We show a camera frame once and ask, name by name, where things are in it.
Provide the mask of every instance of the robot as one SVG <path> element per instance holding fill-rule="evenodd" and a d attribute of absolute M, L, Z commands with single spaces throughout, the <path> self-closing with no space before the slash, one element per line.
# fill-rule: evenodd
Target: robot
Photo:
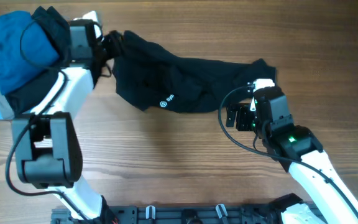
<path fill-rule="evenodd" d="M 358 223 L 358 201 L 336 173 L 323 145 L 308 128 L 295 126 L 285 94 L 264 79 L 241 87 L 254 93 L 249 104 L 226 105 L 226 98 L 240 88 L 231 91 L 219 108 L 219 124 L 234 144 L 281 163 L 314 204 L 290 194 L 268 204 L 240 207 L 109 207 L 81 175 L 83 158 L 72 122 L 93 89 L 92 61 L 101 52 L 112 57 L 118 41 L 111 35 L 97 38 L 101 35 L 98 22 L 96 13 L 90 12 L 70 23 L 71 63 L 59 70 L 58 81 L 43 102 L 12 122 L 15 143 L 7 159 L 8 186 L 24 196 L 56 195 L 67 209 L 53 210 L 51 223 Z M 255 141 L 260 138 L 267 152 L 244 146 L 227 133 L 220 116 L 225 105 L 226 126 L 236 123 L 239 131 L 253 131 Z M 37 148 L 34 143 L 44 138 L 51 138 L 53 146 Z M 20 180 L 43 192 L 26 193 L 13 186 L 9 165 L 14 153 Z"/>

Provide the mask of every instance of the logo on shirt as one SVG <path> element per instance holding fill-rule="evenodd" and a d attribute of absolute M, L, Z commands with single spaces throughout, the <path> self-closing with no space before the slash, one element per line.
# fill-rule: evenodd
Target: logo on shirt
<path fill-rule="evenodd" d="M 166 100 L 169 102 L 169 101 L 172 101 L 173 100 L 173 95 L 170 95 Z M 164 107 L 166 107 L 166 106 L 168 106 L 168 103 L 166 102 L 166 101 L 161 101 L 160 102 L 160 106 L 162 107 L 162 108 L 164 108 Z"/>

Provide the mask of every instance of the table surface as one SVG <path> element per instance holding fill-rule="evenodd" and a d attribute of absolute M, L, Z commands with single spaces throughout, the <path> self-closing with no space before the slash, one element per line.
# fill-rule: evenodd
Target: table surface
<path fill-rule="evenodd" d="M 0 15 L 40 4 L 0 0 Z M 104 31 L 132 30 L 182 57 L 251 63 L 278 69 L 296 124 L 322 142 L 337 172 L 358 199 L 358 3 L 327 1 L 102 1 L 41 4 L 67 19 L 100 13 Z M 307 193 L 271 159 L 233 145 L 217 113 L 145 113 L 100 79 L 77 118 L 83 175 L 110 205 L 214 205 L 268 202 Z M 61 206 L 52 195 L 11 192 L 4 167 L 11 125 L 0 121 L 0 223 L 48 223 Z M 251 144 L 253 133 L 231 134 Z M 12 165 L 14 183 L 21 184 Z"/>

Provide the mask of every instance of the wood grain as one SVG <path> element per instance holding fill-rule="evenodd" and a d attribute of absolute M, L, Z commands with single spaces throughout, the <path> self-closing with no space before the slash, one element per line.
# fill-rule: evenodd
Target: wood grain
<path fill-rule="evenodd" d="M 0 4 L 0 15 L 40 5 L 15 2 L 25 4 Z M 53 6 L 67 18 L 97 10 L 105 31 L 133 30 L 183 57 L 264 58 L 278 68 L 296 123 L 320 139 L 358 199 L 358 2 L 66 0 Z M 75 119 L 83 174 L 110 205 L 267 202 L 290 192 L 310 199 L 278 163 L 231 144 L 216 117 L 158 108 L 143 113 L 115 94 L 113 78 L 104 78 Z M 246 144 L 253 138 L 231 133 Z M 54 196 L 21 197 L 4 182 L 11 144 L 10 123 L 0 121 L 0 223 L 48 223 L 50 210 L 60 206 Z M 32 190 L 15 171 L 15 183 Z"/>

